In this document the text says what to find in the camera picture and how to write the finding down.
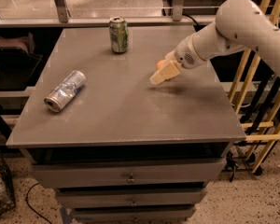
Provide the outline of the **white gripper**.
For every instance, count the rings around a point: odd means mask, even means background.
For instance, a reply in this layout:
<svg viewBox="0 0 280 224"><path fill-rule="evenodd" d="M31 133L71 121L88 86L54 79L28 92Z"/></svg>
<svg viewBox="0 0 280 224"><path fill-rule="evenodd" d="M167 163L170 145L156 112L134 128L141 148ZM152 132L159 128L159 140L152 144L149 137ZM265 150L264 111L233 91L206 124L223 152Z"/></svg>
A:
<svg viewBox="0 0 280 224"><path fill-rule="evenodd" d="M189 35L176 46L175 51L165 55L165 64L160 69L157 69L149 79L153 85L161 84L178 76L181 65L186 69L193 69L205 63L205 60L198 55L194 48L193 37L194 35Z"/></svg>

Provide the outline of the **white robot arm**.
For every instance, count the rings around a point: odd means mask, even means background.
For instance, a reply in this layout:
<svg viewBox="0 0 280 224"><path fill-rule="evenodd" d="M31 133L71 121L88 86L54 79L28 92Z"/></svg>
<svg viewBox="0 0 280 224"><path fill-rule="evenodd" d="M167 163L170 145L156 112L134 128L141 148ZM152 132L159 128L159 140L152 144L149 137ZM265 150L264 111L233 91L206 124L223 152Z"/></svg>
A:
<svg viewBox="0 0 280 224"><path fill-rule="evenodd" d="M251 0L227 0L215 21L183 39L158 63L150 82L158 85L218 56L252 49L280 77L280 28Z"/></svg>

